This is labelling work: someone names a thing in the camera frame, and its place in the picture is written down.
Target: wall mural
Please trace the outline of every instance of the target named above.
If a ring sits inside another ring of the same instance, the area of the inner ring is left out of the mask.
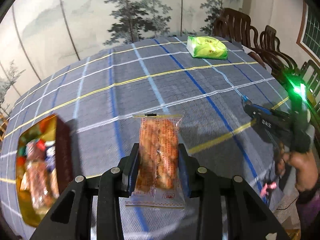
[[[18,92],[10,89],[6,103],[13,105],[19,94],[38,82],[21,50],[17,31],[30,62],[44,80],[75,62],[76,54],[84,59],[112,46],[159,36],[210,35],[221,8],[241,7],[242,0],[16,0],[14,19],[9,10],[0,24],[0,36],[5,37],[0,41],[0,61],[9,66],[14,59],[18,72],[26,71],[15,84]],[[6,78],[1,69],[0,78]]]

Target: window frame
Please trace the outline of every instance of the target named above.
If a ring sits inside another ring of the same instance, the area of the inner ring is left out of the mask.
[[[312,58],[312,60],[320,66],[320,58],[306,45],[303,43],[303,37],[307,28],[307,20],[308,20],[308,9],[309,6],[303,1],[303,9],[302,9],[302,19],[300,25],[300,31],[297,38],[297,44]]]

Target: box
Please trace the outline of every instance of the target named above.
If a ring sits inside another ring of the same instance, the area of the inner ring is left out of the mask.
[[[21,148],[26,147],[27,143],[31,140],[38,138],[45,141],[55,140],[57,181],[59,193],[61,194],[73,180],[70,128],[56,114],[46,117],[20,135],[17,158],[19,157],[19,150]],[[22,219],[27,225],[37,227],[44,215],[40,216],[34,211],[30,192],[20,191],[22,169],[25,171],[25,166],[16,162],[16,189]]]

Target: table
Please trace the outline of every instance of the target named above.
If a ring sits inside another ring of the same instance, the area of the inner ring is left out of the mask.
[[[72,126],[75,175],[101,174],[129,154],[139,138],[140,121],[133,114],[183,113],[180,142],[189,154],[220,176],[243,176],[259,192],[265,178],[275,176],[274,147],[250,125],[241,95],[282,111],[290,103],[286,91],[263,67],[218,39],[229,49],[228,60],[192,58],[186,36],[159,37],[101,51],[25,93],[12,110],[0,159],[1,208],[16,234],[29,239],[34,231],[23,222],[17,203],[17,141],[23,131],[53,112]],[[276,189],[270,209],[282,197]],[[124,203],[120,199],[125,239],[194,238],[197,199],[186,200],[184,210],[126,208]],[[94,219],[92,232],[94,239]]]

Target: open box of snacks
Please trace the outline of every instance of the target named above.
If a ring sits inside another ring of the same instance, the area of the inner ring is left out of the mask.
[[[16,187],[26,224],[37,227],[72,179],[70,128],[56,114],[21,134]]]

